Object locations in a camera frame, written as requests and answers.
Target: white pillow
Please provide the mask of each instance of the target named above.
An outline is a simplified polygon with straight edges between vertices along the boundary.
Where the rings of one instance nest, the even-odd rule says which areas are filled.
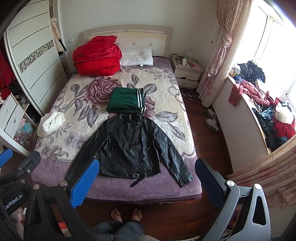
[[[152,49],[126,49],[121,52],[120,65],[122,66],[153,65]]]

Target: folded red bedding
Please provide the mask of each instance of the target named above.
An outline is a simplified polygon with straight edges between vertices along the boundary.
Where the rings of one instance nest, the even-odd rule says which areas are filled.
[[[73,52],[73,62],[81,75],[110,76],[120,69],[122,57],[114,44],[116,36],[96,36]]]

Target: pink floral curtain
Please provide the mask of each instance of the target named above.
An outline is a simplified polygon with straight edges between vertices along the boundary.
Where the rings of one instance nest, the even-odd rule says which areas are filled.
[[[222,31],[197,88],[202,105],[209,107],[226,79],[238,49],[252,0],[218,0],[216,15]]]
[[[285,209],[296,205],[296,135],[265,158],[227,178],[240,186],[261,184],[269,207],[279,205]]]

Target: red clothing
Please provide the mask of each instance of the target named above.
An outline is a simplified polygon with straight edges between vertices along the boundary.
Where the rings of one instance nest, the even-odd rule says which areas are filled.
[[[280,99],[276,97],[275,103],[280,103]],[[276,119],[276,115],[273,117],[273,123],[274,123],[274,131],[276,134],[276,137],[287,137],[287,139],[291,139],[295,134],[295,118],[293,119],[292,124],[286,124],[278,121]]]
[[[96,36],[73,52],[73,62],[81,75],[111,76],[120,69],[122,53],[114,44],[116,36]]]
[[[5,100],[11,93],[8,88],[8,85],[12,80],[15,80],[15,76],[13,75],[10,66],[6,62],[3,57],[3,54],[0,50],[0,91],[1,98]]]
[[[242,83],[233,85],[228,102],[235,107],[243,94],[250,96],[259,105],[265,107],[276,106],[276,103],[269,96],[269,91],[266,92],[264,99],[262,99],[255,86],[245,80]]]

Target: curtain tie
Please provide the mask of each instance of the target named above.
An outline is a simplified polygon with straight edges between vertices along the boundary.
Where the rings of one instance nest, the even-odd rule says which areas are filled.
[[[232,43],[232,37],[230,34],[223,34],[221,39],[223,40],[223,48],[228,48]]]

